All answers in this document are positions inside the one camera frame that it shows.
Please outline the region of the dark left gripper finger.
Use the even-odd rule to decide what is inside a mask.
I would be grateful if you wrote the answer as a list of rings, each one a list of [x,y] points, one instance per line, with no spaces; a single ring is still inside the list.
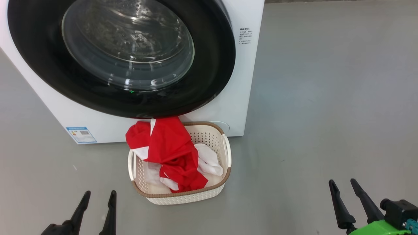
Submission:
[[[64,222],[64,235],[79,235],[84,213],[88,208],[91,192],[86,191],[70,220]]]
[[[104,222],[104,226],[99,235],[116,235],[116,205],[117,192],[112,190],[108,201],[108,212]]]

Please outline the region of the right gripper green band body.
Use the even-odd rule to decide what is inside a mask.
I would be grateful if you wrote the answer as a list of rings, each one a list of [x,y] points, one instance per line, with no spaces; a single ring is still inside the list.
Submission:
[[[385,220],[380,220],[358,228],[348,233],[348,235],[410,235],[410,230],[399,230],[391,226]]]

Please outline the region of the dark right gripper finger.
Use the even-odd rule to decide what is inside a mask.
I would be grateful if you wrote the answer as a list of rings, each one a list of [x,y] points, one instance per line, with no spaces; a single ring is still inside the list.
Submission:
[[[363,190],[359,185],[356,179],[352,178],[350,180],[351,186],[354,190],[355,195],[360,199],[361,204],[364,208],[364,211],[367,216],[367,223],[373,223],[375,221],[384,220],[384,215],[377,207],[377,205],[372,201],[369,195]]]
[[[334,180],[329,180],[329,188],[338,228],[356,229],[354,226],[356,220],[351,214],[349,214],[347,208],[345,207],[345,204],[340,197],[340,190]]]

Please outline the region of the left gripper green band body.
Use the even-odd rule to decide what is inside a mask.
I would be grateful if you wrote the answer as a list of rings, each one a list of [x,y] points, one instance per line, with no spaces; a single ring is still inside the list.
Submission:
[[[69,223],[65,222],[61,225],[50,224],[41,235],[69,235]]]

